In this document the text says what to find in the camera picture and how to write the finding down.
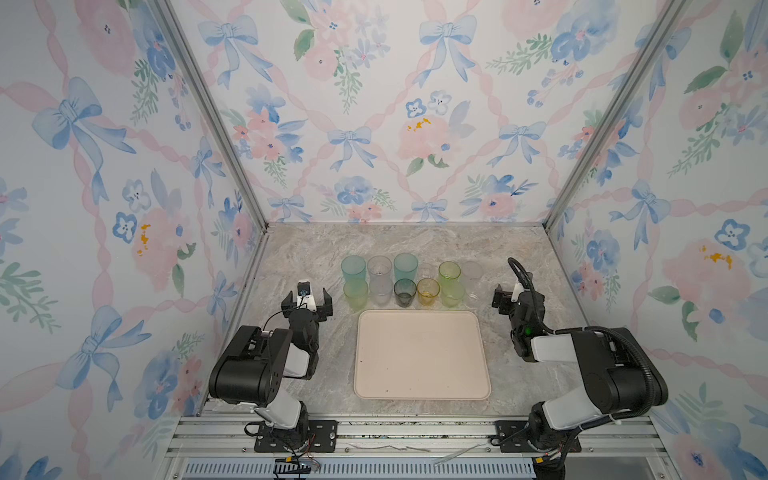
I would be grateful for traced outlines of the teal textured tumbler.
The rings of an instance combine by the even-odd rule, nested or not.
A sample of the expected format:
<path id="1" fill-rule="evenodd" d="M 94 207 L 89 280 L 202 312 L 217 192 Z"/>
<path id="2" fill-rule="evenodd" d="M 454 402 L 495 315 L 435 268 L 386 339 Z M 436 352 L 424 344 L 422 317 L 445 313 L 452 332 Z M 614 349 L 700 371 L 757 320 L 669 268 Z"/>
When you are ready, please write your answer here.
<path id="1" fill-rule="evenodd" d="M 394 258 L 393 266 L 396 281 L 403 279 L 414 281 L 419 261 L 412 253 L 399 253 Z"/>
<path id="2" fill-rule="evenodd" d="M 367 261 L 359 255 L 345 257 L 341 263 L 342 275 L 345 282 L 367 278 Z"/>

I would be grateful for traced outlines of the clear textured tumbler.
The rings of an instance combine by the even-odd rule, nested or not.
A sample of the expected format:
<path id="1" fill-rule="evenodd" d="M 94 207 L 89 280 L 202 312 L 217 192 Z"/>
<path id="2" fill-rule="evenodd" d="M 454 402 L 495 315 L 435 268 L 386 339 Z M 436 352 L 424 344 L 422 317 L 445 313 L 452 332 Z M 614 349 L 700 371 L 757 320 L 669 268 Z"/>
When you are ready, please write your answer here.
<path id="1" fill-rule="evenodd" d="M 369 283 L 372 302 L 377 306 L 386 306 L 392 298 L 393 282 L 386 276 L 374 276 Z"/>

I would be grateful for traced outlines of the clear smooth tall tumbler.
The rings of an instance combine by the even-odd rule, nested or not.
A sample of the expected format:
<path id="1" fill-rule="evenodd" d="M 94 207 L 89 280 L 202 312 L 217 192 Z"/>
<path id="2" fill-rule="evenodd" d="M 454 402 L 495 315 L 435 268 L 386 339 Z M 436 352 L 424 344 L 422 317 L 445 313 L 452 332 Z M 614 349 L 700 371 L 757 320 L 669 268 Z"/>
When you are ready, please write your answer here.
<path id="1" fill-rule="evenodd" d="M 392 262 L 386 256 L 371 257 L 367 263 L 367 271 L 370 281 L 374 276 L 386 276 L 392 280 Z"/>

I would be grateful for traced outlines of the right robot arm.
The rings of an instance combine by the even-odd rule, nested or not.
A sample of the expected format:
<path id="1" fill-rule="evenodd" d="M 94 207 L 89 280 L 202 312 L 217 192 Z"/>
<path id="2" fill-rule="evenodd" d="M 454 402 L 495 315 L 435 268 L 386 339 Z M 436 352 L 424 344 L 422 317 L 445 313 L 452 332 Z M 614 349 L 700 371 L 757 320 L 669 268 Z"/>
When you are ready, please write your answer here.
<path id="1" fill-rule="evenodd" d="M 536 403 L 522 432 L 539 451 L 563 445 L 578 433 L 645 415 L 663 405 L 669 389 L 662 374 L 626 328 L 586 326 L 548 331 L 544 296 L 498 286 L 491 306 L 510 320 L 516 354 L 527 363 L 573 363 L 581 385 Z"/>

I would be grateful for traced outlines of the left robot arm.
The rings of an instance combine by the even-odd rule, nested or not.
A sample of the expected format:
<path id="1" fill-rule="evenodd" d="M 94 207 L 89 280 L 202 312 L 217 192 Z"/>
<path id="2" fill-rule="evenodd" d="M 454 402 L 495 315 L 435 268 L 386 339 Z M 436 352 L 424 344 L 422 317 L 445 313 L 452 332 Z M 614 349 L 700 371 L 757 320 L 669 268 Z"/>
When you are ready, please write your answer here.
<path id="1" fill-rule="evenodd" d="M 281 302 L 278 314 L 286 328 L 241 326 L 217 360 L 208 393 L 228 404 L 245 404 L 268 427 L 280 433 L 305 434 L 307 408 L 281 387 L 282 380 L 309 380 L 319 362 L 320 324 L 333 316 L 333 299 L 323 289 L 317 301 L 311 284 L 297 284 Z"/>

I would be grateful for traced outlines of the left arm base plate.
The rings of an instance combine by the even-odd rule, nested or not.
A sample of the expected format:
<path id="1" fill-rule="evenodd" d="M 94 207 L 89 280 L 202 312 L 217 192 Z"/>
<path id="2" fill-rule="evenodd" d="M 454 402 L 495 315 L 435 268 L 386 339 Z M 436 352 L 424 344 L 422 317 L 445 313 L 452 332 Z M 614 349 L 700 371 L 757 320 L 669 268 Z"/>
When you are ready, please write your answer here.
<path id="1" fill-rule="evenodd" d="M 256 453 L 333 453 L 338 426 L 335 420 L 300 420 L 293 429 L 279 429 L 261 422 L 247 424 L 244 432 L 254 439 Z"/>

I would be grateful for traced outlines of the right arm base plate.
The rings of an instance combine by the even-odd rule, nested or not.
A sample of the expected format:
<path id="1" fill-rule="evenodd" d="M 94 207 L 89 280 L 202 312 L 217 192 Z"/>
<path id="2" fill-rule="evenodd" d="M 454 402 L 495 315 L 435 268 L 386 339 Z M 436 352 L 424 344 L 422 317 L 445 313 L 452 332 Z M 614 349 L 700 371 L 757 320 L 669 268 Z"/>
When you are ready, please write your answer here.
<path id="1" fill-rule="evenodd" d="M 567 431 L 549 431 L 524 420 L 498 420 L 495 433 L 489 437 L 492 446 L 502 453 L 533 453 L 554 455 L 567 440 Z"/>

